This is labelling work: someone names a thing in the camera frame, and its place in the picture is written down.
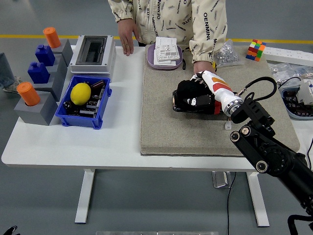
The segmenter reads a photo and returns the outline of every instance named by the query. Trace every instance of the purple tray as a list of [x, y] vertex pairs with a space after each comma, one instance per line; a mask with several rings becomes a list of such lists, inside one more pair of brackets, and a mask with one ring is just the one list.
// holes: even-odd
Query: purple tray
[[178, 53], [179, 53], [179, 60], [176, 60], [176, 65], [175, 66], [154, 65], [155, 48], [156, 48], [156, 45], [152, 44], [151, 46], [149, 46], [148, 53], [147, 53], [148, 63], [149, 63], [149, 65], [152, 68], [155, 68], [157, 70], [174, 70], [174, 69], [176, 69], [176, 68], [178, 68], [180, 66], [180, 64], [182, 62], [182, 51], [181, 51], [181, 48], [179, 46], [177, 46]]

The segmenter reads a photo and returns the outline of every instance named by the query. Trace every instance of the yellow lemon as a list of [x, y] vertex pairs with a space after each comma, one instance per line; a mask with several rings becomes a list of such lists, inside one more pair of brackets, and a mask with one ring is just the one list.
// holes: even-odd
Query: yellow lemon
[[86, 83], [78, 83], [76, 84], [71, 93], [70, 93], [70, 100], [76, 105], [83, 105], [86, 104], [87, 101], [90, 99], [91, 95], [91, 88]]

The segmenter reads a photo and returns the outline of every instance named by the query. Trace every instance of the gray felt mat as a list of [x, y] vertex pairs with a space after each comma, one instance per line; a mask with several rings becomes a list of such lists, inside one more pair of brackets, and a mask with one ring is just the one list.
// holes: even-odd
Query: gray felt mat
[[[263, 55], [260, 62], [245, 59], [247, 47], [237, 46], [235, 50], [245, 61], [244, 65], [220, 68], [217, 74], [238, 92], [252, 80], [271, 76]], [[186, 70], [182, 65], [176, 70], [156, 70], [148, 61], [144, 62], [143, 104], [140, 130], [142, 155], [210, 155], [242, 156], [230, 141], [231, 131], [224, 128], [226, 116], [208, 116], [199, 114], [177, 113], [173, 111], [172, 92], [182, 80], [189, 80], [193, 75], [191, 53], [184, 52]], [[259, 82], [252, 85], [242, 96], [255, 92], [255, 98], [265, 96], [272, 91], [272, 84]], [[260, 101], [261, 105], [275, 119], [272, 125], [277, 140], [298, 151], [299, 140], [292, 126], [286, 108], [276, 92], [270, 99]], [[232, 124], [232, 131], [239, 130], [244, 124]]]

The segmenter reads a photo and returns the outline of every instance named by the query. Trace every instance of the clear plastic bag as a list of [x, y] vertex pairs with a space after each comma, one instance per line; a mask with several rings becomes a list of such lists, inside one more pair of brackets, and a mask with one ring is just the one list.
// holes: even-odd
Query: clear plastic bag
[[224, 46], [213, 56], [217, 68], [243, 65], [245, 61], [234, 49], [233, 41], [228, 39]]
[[270, 65], [269, 70], [276, 80], [280, 91], [285, 88], [298, 87], [302, 79], [313, 79], [313, 68], [311, 66], [280, 63]]

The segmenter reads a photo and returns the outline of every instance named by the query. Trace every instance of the human hand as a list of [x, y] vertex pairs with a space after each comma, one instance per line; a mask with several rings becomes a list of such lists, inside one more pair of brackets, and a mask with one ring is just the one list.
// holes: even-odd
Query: human hand
[[139, 33], [133, 19], [124, 19], [117, 22], [118, 35], [122, 43], [124, 55], [129, 56], [134, 52], [133, 32], [139, 41]]
[[210, 62], [208, 62], [208, 61], [196, 61], [194, 63], [194, 74], [196, 74], [198, 72], [205, 71], [205, 70], [216, 74], [215, 68], [213, 68], [213, 66]]

